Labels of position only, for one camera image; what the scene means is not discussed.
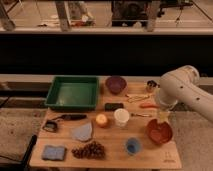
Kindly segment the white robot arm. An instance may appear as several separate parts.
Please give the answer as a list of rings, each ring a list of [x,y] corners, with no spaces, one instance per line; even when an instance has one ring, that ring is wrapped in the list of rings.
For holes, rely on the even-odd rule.
[[[191,65],[163,74],[160,88],[154,94],[156,104],[162,110],[170,110],[183,102],[213,123],[213,95],[197,86],[199,79],[198,70]]]

